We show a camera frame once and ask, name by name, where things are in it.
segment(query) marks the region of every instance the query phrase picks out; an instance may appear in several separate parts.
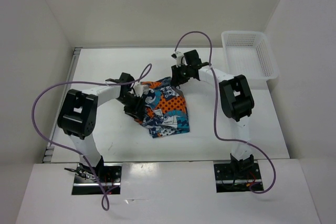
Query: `orange polka dot fabric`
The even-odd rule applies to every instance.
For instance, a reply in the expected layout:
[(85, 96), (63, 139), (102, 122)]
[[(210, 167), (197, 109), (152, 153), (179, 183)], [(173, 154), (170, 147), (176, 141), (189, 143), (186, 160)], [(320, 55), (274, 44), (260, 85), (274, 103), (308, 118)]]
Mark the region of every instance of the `orange polka dot fabric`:
[(155, 137), (187, 133), (190, 131), (186, 101), (181, 90), (170, 85), (171, 77), (154, 82), (142, 82), (149, 86), (145, 93), (145, 117), (136, 120), (149, 129)]

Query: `blue patterned fabric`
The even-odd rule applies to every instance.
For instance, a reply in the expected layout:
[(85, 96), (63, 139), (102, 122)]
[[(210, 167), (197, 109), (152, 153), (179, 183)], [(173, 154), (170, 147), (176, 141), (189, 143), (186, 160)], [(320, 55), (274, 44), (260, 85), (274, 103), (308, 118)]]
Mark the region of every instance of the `blue patterned fabric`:
[(171, 77), (155, 82), (142, 82), (149, 86), (143, 121), (153, 138), (187, 133), (190, 131), (186, 101), (181, 90), (170, 85)]

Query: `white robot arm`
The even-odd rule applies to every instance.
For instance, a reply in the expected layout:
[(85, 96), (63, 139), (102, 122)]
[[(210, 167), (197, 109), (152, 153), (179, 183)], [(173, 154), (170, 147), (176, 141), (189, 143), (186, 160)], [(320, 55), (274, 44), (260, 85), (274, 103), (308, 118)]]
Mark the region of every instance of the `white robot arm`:
[[(96, 124), (97, 108), (112, 99), (117, 99), (124, 104), (126, 114), (139, 120), (144, 117), (145, 100), (142, 98), (142, 93), (145, 87), (143, 85), (138, 83), (133, 87), (130, 84), (112, 86), (116, 82), (131, 81), (134, 81), (131, 75), (122, 73), (117, 80), (107, 80), (106, 86), (82, 91), (71, 89), (63, 102), (57, 124), (65, 134), (69, 135), (76, 150), (85, 155), (97, 174), (104, 165), (103, 157), (98, 152), (92, 135)], [(80, 156), (80, 165), (84, 170), (89, 171), (83, 156)]]
[[(249, 117), (254, 107), (254, 100), (245, 76), (233, 76), (215, 68), (211, 70), (208, 62), (201, 62), (196, 50), (185, 53), (175, 52), (172, 57), (176, 59), (176, 65), (172, 66), (172, 85), (174, 86), (179, 86), (188, 82), (190, 78), (194, 78), (214, 87), (212, 72), (214, 70), (222, 110), (230, 118), (234, 130), (233, 138), (248, 142), (250, 140)], [(231, 159), (234, 159), (238, 166), (242, 164), (238, 169), (246, 168), (246, 164), (253, 162), (250, 147), (244, 143), (233, 142)]]

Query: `white mesh basket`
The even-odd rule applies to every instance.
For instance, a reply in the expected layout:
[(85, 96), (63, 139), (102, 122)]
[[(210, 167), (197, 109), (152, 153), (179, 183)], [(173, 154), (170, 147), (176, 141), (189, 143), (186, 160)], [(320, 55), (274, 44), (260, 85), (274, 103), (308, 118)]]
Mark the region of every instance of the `white mesh basket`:
[(278, 77), (278, 66), (264, 33), (225, 31), (222, 33), (222, 42), (230, 74), (243, 74), (249, 80)]

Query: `white cable clip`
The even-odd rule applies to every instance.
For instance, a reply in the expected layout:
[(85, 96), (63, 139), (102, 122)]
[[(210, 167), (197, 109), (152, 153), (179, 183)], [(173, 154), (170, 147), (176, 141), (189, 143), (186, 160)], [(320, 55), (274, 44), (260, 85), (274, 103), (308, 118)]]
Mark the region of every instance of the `white cable clip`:
[(183, 64), (184, 54), (182, 52), (175, 51), (173, 55), (176, 59), (176, 67), (180, 67)]
[(112, 81), (105, 81), (104, 83), (106, 84), (106, 86), (110, 87), (110, 88), (113, 88), (113, 86), (109, 85), (109, 82), (111, 83), (115, 83), (115, 82), (112, 82)]
[(133, 86), (134, 95), (136, 97), (142, 97), (142, 95), (146, 92), (147, 89), (148, 89), (147, 85), (141, 85), (139, 83), (136, 83)]

